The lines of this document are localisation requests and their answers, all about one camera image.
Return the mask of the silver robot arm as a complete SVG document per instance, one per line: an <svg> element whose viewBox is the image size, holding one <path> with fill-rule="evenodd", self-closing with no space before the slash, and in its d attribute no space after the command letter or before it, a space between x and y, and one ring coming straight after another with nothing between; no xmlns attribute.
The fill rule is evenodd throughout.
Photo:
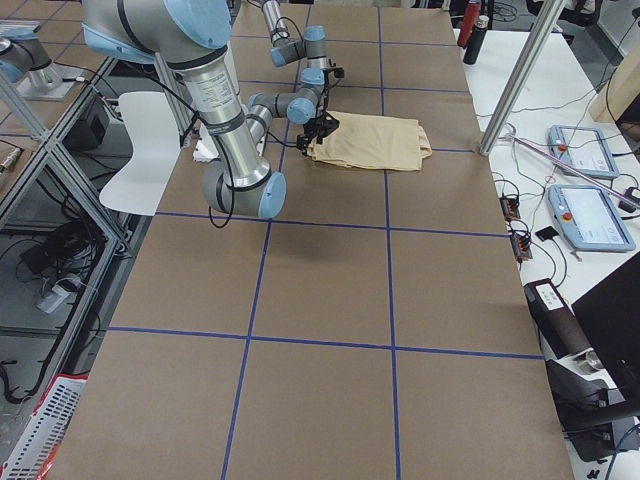
<svg viewBox="0 0 640 480"><path fill-rule="evenodd" d="M338 71L337 76L341 76L340 68L328 56L324 27L308 26L303 33L296 28L298 34L293 36L287 24L295 26L295 23L281 14L278 1L260 1L259 5L272 45L270 55L273 65L284 67L301 60L306 61L306 68L300 77L301 88L313 94L309 99L296 99L289 104L289 119L303 124L324 116L328 106L330 74Z"/></svg>
<svg viewBox="0 0 640 480"><path fill-rule="evenodd" d="M243 104L235 70L225 63L232 16L225 1L86 1L85 42L111 57L150 64L162 57L184 82L202 124L219 154L204 174L203 194L211 209L226 214L276 217L285 202L286 180L257 150L275 118L287 118L317 133L330 66L322 26L289 37L276 1L260 4L275 66L305 59L301 86L294 93L256 94Z"/></svg>

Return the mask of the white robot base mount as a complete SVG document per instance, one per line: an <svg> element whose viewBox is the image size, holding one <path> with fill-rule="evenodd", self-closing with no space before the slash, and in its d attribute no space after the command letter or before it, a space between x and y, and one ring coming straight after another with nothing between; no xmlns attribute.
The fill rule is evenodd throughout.
<svg viewBox="0 0 640 480"><path fill-rule="evenodd" d="M210 163L221 158L221 153L229 153L230 150L223 142L216 142L207 131L199 133L199 139L193 153L195 162Z"/></svg>

